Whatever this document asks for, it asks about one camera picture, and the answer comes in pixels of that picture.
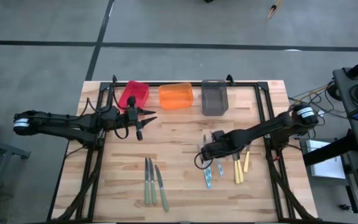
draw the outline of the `gray floor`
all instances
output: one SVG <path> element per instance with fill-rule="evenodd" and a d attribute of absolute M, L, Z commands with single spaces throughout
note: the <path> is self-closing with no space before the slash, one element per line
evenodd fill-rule
<path fill-rule="evenodd" d="M 266 21 L 275 1 L 116 0 L 105 42 L 304 45 L 358 47 L 358 1 L 287 0 Z M 0 40 L 96 41 L 107 0 L 0 0 Z M 75 113 L 93 47 L 0 46 L 0 140 L 31 150 L 14 160 L 0 203 L 9 223 L 44 221 L 67 141 L 51 136 L 16 136 L 14 113 L 43 110 Z M 332 70 L 351 67 L 358 52 L 268 50 L 101 49 L 93 80 L 285 80 L 288 94 L 316 88 Z M 339 102 L 334 103 L 341 110 Z M 330 105 L 323 99 L 325 108 Z M 347 121 L 327 114 L 317 137 L 345 135 Z M 344 187 L 311 180 L 319 217 L 358 223 L 337 209 L 348 203 Z"/>

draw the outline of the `wooden tabletop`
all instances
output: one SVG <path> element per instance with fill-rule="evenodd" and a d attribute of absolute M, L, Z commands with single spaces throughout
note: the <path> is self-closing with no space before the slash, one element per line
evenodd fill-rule
<path fill-rule="evenodd" d="M 100 82 L 85 82 L 77 113 L 85 107 L 86 98 L 96 104 Z M 284 82 L 268 81 L 275 115 L 288 109 Z M 116 89 L 119 99 L 123 88 Z M 158 118 L 143 129 L 143 141 L 136 139 L 130 128 L 127 139 L 108 133 L 104 147 L 95 222 L 274 222 L 277 214 L 273 201 L 269 170 L 262 139 L 252 142 L 249 171 L 244 183 L 234 183 L 231 157 L 222 159 L 224 177 L 216 163 L 212 164 L 212 189 L 206 188 L 203 171 L 193 163 L 197 145 L 211 131 L 247 129 L 260 123 L 255 90 L 251 87 L 228 87 L 229 109 L 223 116 L 201 114 L 201 88 L 194 87 L 194 103 L 190 108 L 163 110 L 158 88 L 150 87 L 145 109 L 157 112 Z M 72 141 L 68 152 L 78 149 Z M 309 213 L 317 217 L 308 176 L 299 150 L 283 151 L 290 188 Z M 156 205 L 144 205 L 144 158 L 150 157 L 161 170 L 165 194 L 170 207 L 164 212 L 157 177 Z M 80 190 L 86 149 L 68 157 L 63 167 L 52 217 L 58 217 Z M 285 214 L 284 194 L 280 193 Z M 85 203 L 84 214 L 88 203 Z"/>

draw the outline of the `orange plastic container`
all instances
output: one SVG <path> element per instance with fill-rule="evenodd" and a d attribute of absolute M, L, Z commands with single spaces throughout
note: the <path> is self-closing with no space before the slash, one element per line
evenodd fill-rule
<path fill-rule="evenodd" d="M 193 104 L 193 89 L 190 83 L 162 85 L 158 88 L 160 105 L 164 109 L 186 108 Z"/>

